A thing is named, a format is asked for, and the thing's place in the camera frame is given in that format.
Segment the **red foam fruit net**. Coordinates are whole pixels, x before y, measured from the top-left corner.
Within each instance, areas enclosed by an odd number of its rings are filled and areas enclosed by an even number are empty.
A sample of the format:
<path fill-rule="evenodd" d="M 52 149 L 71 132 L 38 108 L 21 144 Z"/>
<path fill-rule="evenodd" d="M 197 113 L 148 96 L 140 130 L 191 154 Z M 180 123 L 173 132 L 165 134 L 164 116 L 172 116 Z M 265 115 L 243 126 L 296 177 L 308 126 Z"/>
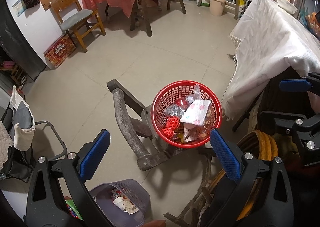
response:
<path fill-rule="evenodd" d="M 165 127 L 162 129 L 163 135 L 167 138 L 173 138 L 175 131 L 180 127 L 180 119 L 177 116 L 167 118 Z"/>

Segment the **pink floral plastic wrapper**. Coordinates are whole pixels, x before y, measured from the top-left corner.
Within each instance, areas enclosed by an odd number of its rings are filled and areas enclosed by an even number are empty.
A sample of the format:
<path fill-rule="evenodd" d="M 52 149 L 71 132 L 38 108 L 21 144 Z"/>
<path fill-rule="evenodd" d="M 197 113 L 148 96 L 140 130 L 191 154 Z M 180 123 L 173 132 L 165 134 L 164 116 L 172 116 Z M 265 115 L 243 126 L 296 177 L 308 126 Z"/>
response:
<path fill-rule="evenodd" d="M 184 123 L 183 128 L 183 143 L 206 139 L 208 132 L 204 126 L 196 126 L 193 124 Z"/>

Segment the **white paper cup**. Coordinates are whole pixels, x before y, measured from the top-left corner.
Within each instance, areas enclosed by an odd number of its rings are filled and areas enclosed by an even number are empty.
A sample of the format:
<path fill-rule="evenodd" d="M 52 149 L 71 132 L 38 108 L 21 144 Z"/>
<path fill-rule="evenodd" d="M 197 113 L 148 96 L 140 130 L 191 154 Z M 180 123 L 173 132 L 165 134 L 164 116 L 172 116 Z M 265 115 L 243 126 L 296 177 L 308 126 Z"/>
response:
<path fill-rule="evenodd" d="M 124 204 L 124 199 L 122 196 L 117 197 L 116 199 L 113 200 L 113 204 L 121 209 L 122 211 L 126 211 L 125 209 L 125 204 Z"/>

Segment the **red round plastic item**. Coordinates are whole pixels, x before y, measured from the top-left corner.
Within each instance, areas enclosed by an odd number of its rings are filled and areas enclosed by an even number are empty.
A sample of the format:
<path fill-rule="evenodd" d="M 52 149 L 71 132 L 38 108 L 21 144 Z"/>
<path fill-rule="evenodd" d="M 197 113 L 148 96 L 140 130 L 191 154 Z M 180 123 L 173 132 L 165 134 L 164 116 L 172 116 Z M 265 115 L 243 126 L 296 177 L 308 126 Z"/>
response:
<path fill-rule="evenodd" d="M 176 99 L 175 104 L 183 110 L 186 110 L 189 107 L 189 102 L 186 100 L 185 97 Z"/>

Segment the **purple mesh waste basket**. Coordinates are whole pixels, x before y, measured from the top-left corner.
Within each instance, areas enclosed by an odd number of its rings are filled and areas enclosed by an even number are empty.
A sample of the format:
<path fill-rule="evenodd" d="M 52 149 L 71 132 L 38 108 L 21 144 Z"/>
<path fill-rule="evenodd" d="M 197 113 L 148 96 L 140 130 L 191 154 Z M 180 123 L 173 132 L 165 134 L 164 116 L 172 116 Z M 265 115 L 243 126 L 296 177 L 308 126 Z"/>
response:
<path fill-rule="evenodd" d="M 101 184 L 89 192 L 114 226 L 143 226 L 150 208 L 148 192 L 135 180 Z"/>

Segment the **red mesh waste basket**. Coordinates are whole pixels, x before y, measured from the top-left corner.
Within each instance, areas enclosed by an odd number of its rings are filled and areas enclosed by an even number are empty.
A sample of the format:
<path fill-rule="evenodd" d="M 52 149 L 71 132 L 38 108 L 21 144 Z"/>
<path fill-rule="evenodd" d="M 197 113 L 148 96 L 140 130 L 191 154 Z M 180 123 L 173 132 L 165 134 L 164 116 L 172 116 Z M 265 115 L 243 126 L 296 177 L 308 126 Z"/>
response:
<path fill-rule="evenodd" d="M 176 81 L 157 93 L 151 121 L 159 137 L 179 148 L 196 148 L 220 127 L 222 107 L 216 94 L 195 81 Z"/>

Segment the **white ceramic bowl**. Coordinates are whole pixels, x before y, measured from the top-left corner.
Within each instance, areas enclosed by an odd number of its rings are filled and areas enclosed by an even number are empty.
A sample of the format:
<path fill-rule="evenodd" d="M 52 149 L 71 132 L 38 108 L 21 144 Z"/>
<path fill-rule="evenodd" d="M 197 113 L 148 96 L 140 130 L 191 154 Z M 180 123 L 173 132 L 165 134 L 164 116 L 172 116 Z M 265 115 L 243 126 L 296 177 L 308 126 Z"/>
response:
<path fill-rule="evenodd" d="M 277 4 L 280 8 L 285 10 L 287 13 L 294 15 L 297 12 L 297 8 L 288 0 L 277 0 Z"/>

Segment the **red carton on floor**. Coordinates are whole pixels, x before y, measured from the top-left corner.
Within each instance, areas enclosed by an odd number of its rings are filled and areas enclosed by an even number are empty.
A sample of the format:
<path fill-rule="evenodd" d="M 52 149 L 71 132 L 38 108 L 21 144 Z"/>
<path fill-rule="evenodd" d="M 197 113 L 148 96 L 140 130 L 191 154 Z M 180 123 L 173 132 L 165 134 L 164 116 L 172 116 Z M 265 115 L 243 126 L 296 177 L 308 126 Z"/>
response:
<path fill-rule="evenodd" d="M 70 36 L 66 33 L 58 38 L 44 52 L 45 58 L 54 68 L 58 68 L 76 49 Z"/>

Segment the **beige plastic bucket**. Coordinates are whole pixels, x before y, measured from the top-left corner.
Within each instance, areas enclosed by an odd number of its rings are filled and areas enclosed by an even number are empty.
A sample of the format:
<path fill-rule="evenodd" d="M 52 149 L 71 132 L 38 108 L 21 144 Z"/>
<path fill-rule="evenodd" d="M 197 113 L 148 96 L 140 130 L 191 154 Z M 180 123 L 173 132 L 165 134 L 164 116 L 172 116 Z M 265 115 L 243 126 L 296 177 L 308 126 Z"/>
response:
<path fill-rule="evenodd" d="M 210 0 L 209 10 L 214 16 L 222 16 L 226 0 Z"/>

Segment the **wooden chair grey seat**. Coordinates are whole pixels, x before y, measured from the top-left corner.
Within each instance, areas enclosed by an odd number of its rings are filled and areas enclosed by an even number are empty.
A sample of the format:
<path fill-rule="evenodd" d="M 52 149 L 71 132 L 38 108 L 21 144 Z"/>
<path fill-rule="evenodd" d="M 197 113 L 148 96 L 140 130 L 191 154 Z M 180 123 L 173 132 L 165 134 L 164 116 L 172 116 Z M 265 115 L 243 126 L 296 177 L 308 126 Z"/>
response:
<path fill-rule="evenodd" d="M 72 41 L 74 39 L 80 44 L 84 52 L 87 52 L 83 38 L 93 30 L 99 28 L 103 36 L 106 35 L 103 22 L 97 9 L 83 9 L 78 0 L 51 0 L 51 9 L 56 14 L 60 29 L 69 35 Z M 63 20 L 60 13 L 68 7 L 74 5 L 77 12 L 69 18 Z"/>

